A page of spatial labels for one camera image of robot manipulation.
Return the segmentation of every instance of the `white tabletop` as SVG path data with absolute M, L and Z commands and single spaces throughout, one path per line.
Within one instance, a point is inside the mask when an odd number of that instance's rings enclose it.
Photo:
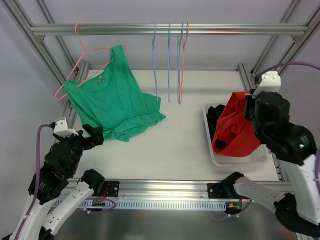
M 156 94 L 152 70 L 132 71 L 144 93 Z M 108 179 L 144 180 L 222 180 L 228 173 L 219 173 L 211 162 L 206 136 L 203 105 L 226 103 L 234 91 L 243 91 L 236 71 L 185 71 L 182 104 L 177 103 L 177 71 L 157 70 L 160 112 L 166 119 L 149 127 L 129 142 L 107 140 L 101 146 L 84 151 L 75 177 L 87 169 L 95 169 Z M 74 129 L 81 129 L 77 116 Z M 245 175 L 254 181 L 278 181 L 269 155 L 267 164 Z M 230 173 L 239 169 L 230 169 Z

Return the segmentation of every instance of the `black cloth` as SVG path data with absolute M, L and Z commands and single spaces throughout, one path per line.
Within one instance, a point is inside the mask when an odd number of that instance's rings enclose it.
M 206 114 L 206 120 L 207 120 L 208 126 L 209 126 L 209 133 L 210 133 L 211 142 L 214 139 L 216 126 L 217 126 L 217 120 L 220 117 L 220 115 L 222 114 L 222 112 L 224 111 L 225 107 L 226 106 L 220 104 L 217 107 L 211 106 L 208 109 L 208 113 Z M 219 149 L 224 149 L 226 147 L 225 141 L 220 141 L 218 139 L 215 142 L 215 144 L 216 144 L 217 148 L 219 148 Z

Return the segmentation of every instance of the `hanging rail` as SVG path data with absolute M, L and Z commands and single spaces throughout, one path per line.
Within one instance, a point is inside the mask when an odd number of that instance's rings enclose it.
M 181 34 L 182 24 L 171 24 L 171 34 Z M 157 34 L 168 34 L 169 24 L 157 24 Z M 308 29 L 305 25 L 275 24 L 190 24 L 190 35 L 292 35 L 302 36 Z M 35 36 L 75 35 L 75 24 L 34 24 L 30 30 Z M 153 24 L 105 24 L 85 23 L 78 26 L 80 35 L 151 35 Z

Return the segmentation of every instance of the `green t-shirt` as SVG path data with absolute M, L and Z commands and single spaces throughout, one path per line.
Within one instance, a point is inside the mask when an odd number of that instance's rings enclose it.
M 128 142 L 166 116 L 159 112 L 160 97 L 141 92 L 121 45 L 110 50 L 110 59 L 100 75 L 79 87 L 68 80 L 63 87 L 82 124 L 103 126 L 104 139 Z

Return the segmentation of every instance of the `white basket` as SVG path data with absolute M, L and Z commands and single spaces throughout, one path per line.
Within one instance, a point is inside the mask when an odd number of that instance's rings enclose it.
M 268 158 L 269 151 L 266 145 L 264 144 L 260 145 L 250 155 L 245 157 L 222 156 L 213 151 L 210 132 L 209 132 L 209 126 L 207 121 L 207 113 L 208 113 L 208 109 L 211 106 L 216 107 L 219 104 L 226 105 L 225 103 L 207 103 L 203 106 L 203 117 L 204 117 L 206 137 L 209 144 L 211 160 L 214 163 L 214 165 L 229 169 L 229 168 L 238 168 L 238 167 L 257 167 L 257 166 L 266 164 L 269 159 Z

